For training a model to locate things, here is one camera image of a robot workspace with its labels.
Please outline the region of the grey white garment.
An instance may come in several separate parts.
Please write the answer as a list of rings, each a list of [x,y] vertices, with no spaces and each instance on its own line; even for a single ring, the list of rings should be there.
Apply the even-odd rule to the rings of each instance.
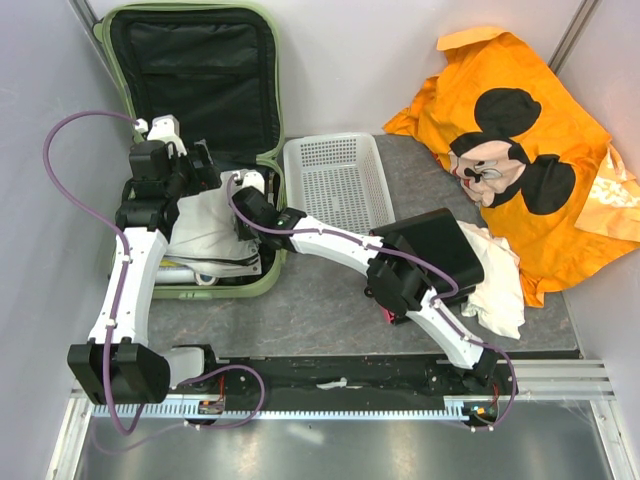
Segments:
[[[262,273],[257,243],[238,237],[225,186],[230,177],[231,174],[225,172],[220,188],[178,201],[179,216],[165,252],[166,260],[215,278]]]

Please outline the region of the green hard-shell suitcase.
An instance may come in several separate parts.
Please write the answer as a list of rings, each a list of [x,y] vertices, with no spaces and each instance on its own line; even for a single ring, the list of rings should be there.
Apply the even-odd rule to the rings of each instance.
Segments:
[[[286,203],[277,33],[237,2],[145,2],[95,25],[126,112],[174,115],[186,145],[205,141],[221,168],[255,167]]]

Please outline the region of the white perforated plastic basket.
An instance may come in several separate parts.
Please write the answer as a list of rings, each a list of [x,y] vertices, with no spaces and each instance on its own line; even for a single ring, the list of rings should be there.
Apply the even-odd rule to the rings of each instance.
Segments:
[[[290,207],[362,235],[396,221],[372,135],[306,136],[287,141],[282,154]]]

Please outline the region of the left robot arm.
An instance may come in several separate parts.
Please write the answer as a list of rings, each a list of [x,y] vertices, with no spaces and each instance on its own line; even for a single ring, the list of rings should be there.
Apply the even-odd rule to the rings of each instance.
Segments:
[[[115,214],[116,251],[107,294],[83,344],[67,363],[96,405],[162,402],[169,392],[168,359],[152,351],[148,315],[160,263],[179,216],[178,202],[221,187],[221,172],[205,141],[179,152],[175,141],[145,140],[129,151],[131,176]]]

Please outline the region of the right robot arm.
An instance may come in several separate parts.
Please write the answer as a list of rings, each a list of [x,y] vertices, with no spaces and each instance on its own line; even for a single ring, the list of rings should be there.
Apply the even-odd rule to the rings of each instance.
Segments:
[[[301,210],[279,210],[255,187],[227,196],[238,221],[263,244],[362,274],[366,296],[434,339],[458,369],[465,391],[481,393],[493,383],[498,352],[449,308],[466,300],[484,279],[477,255],[452,216],[423,214],[359,235]]]

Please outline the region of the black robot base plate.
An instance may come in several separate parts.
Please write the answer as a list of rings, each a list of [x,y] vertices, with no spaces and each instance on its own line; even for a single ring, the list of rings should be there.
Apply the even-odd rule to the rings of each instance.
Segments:
[[[262,408],[435,409],[447,396],[505,399],[516,390],[500,361],[476,375],[442,354],[241,358],[265,384]]]

